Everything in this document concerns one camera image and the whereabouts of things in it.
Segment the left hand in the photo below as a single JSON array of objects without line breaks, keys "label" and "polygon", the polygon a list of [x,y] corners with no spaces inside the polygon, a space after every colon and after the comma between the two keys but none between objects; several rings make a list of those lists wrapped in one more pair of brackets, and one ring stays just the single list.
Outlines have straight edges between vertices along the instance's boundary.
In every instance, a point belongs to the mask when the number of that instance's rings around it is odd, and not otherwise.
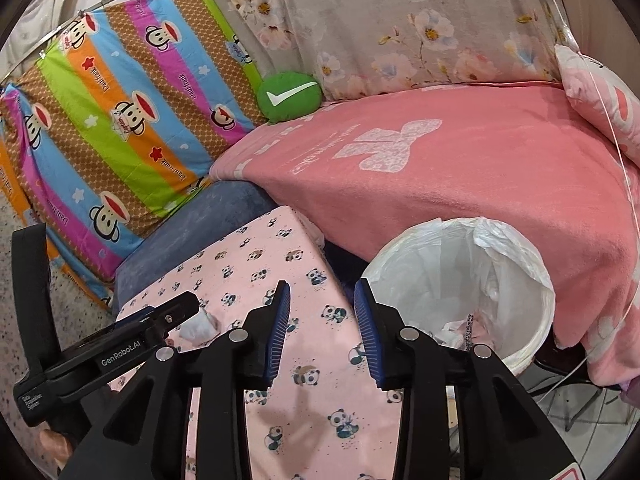
[{"label": "left hand", "polygon": [[55,461],[56,466],[63,469],[74,452],[70,440],[51,429],[43,429],[39,434],[39,440],[44,450]]}]

